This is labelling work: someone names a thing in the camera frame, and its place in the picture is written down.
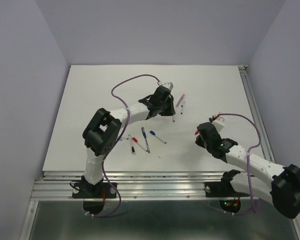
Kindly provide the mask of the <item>blue capped whiteboard marker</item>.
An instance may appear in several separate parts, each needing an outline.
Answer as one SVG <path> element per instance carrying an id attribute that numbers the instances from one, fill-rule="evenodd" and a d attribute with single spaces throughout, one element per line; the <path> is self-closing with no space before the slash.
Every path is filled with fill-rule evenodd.
<path id="1" fill-rule="evenodd" d="M 183 113 L 184 113 L 184 110 L 185 110 L 185 105 L 186 105 L 186 102 L 185 102 L 184 106 L 183 106 L 183 107 L 181 107 L 181 111 L 180 111 L 180 114 L 181 114 L 181 115 L 183 115 Z"/>
<path id="2" fill-rule="evenodd" d="M 149 133 L 154 136 L 155 138 L 157 138 L 159 141 L 161 141 L 163 144 L 166 144 L 167 142 L 165 140 L 163 140 L 162 138 L 160 138 L 159 136 L 157 136 L 157 134 L 153 131 L 150 130 Z"/>

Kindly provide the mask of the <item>pink highlighter pen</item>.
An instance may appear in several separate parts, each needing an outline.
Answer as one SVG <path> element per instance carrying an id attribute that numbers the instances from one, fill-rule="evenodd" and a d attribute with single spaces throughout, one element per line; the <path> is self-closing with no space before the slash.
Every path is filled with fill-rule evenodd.
<path id="1" fill-rule="evenodd" d="M 178 100 L 177 104 L 175 105 L 176 108 L 178 108 L 179 105 L 183 102 L 184 97 L 185 97 L 185 94 L 182 94 L 180 99 Z"/>

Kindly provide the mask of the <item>blue ballpoint pen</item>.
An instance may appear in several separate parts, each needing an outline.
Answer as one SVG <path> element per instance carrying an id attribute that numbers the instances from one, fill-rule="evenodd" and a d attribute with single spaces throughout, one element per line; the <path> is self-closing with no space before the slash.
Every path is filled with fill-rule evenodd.
<path id="1" fill-rule="evenodd" d="M 144 141 L 145 141 L 147 152 L 150 153 L 150 147 L 149 147 L 149 144 L 148 144 L 147 135 L 146 135 L 144 127 L 141 127 L 141 132 L 142 132 L 142 135 L 143 135 L 143 138 L 144 138 Z"/>

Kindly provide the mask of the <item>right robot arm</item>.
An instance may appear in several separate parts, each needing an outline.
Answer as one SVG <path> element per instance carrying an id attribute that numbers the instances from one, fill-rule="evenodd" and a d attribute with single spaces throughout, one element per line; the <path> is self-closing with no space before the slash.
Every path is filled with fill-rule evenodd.
<path id="1" fill-rule="evenodd" d="M 300 168 L 294 164 L 284 166 L 249 153 L 236 141 L 222 138 L 210 122 L 197 127 L 195 143 L 214 158 L 236 166 L 223 173 L 219 181 L 205 185 L 208 198 L 253 195 L 273 205 L 289 219 L 300 213 Z"/>

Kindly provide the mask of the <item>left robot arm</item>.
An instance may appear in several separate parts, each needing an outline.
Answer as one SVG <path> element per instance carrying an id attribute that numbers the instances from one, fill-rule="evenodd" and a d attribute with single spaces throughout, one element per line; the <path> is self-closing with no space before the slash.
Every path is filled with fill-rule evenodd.
<path id="1" fill-rule="evenodd" d="M 82 137 L 86 147 L 86 165 L 81 179 L 72 187 L 74 199 L 92 199 L 102 196 L 103 163 L 115 147 L 121 129 L 128 125 L 160 116 L 173 116 L 173 84 L 164 83 L 155 92 L 137 103 L 117 110 L 100 108 L 94 114 Z"/>

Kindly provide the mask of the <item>light blue highlighter pen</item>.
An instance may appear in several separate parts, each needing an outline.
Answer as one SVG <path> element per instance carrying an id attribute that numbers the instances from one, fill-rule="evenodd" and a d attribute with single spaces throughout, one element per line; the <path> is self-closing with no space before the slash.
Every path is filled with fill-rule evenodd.
<path id="1" fill-rule="evenodd" d="M 118 137 L 117 140 L 123 141 L 123 140 L 129 140 L 129 138 L 128 137 Z"/>

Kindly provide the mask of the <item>black tipped marker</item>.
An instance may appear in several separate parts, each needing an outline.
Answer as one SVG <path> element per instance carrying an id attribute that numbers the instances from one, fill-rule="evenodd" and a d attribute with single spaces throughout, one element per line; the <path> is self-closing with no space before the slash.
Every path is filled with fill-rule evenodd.
<path id="1" fill-rule="evenodd" d="M 135 148 L 134 148 L 134 145 L 133 145 L 132 136 L 130 134 L 128 135 L 128 140 L 129 140 L 129 144 L 130 144 L 130 148 L 131 148 L 131 153 L 133 155 L 135 155 L 136 151 L 135 151 Z"/>

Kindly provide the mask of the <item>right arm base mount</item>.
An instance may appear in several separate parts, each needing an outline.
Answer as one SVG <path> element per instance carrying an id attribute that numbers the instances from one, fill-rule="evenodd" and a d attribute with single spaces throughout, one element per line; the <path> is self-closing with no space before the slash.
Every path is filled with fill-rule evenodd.
<path id="1" fill-rule="evenodd" d="M 222 198 L 226 197 L 226 192 L 223 190 L 221 181 L 208 181 L 204 183 L 205 196 L 207 198 Z"/>

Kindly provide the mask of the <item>aluminium rail frame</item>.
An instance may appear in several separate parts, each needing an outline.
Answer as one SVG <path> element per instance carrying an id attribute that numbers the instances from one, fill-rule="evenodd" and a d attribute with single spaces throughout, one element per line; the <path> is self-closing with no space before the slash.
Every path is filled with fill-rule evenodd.
<path id="1" fill-rule="evenodd" d="M 105 161 L 120 197 L 107 199 L 104 214 L 93 217 L 82 199 L 72 198 L 71 181 L 86 166 L 83 131 L 99 108 L 117 110 L 152 94 L 156 81 L 171 82 L 185 108 L 172 117 L 157 116 L 131 124 L 125 134 L 145 143 L 141 128 L 154 131 L 166 144 L 148 136 L 150 153 L 131 153 L 120 141 Z M 258 213 L 232 216 L 207 198 L 205 183 L 218 181 L 234 167 L 195 144 L 197 125 L 226 113 L 224 138 L 244 148 L 258 142 L 249 121 L 260 126 L 247 78 L 238 66 L 210 65 L 72 65 L 66 81 L 43 177 L 34 183 L 23 240 L 300 240 L 300 215 L 291 220 L 262 202 Z"/>

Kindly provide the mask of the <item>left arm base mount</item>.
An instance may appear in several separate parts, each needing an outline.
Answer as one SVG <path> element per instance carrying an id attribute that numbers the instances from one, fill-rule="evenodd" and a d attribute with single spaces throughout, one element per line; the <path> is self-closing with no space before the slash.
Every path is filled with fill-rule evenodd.
<path id="1" fill-rule="evenodd" d="M 94 186 L 73 181 L 70 183 L 70 186 L 73 199 L 115 199 L 118 195 L 107 182 L 101 182 Z"/>

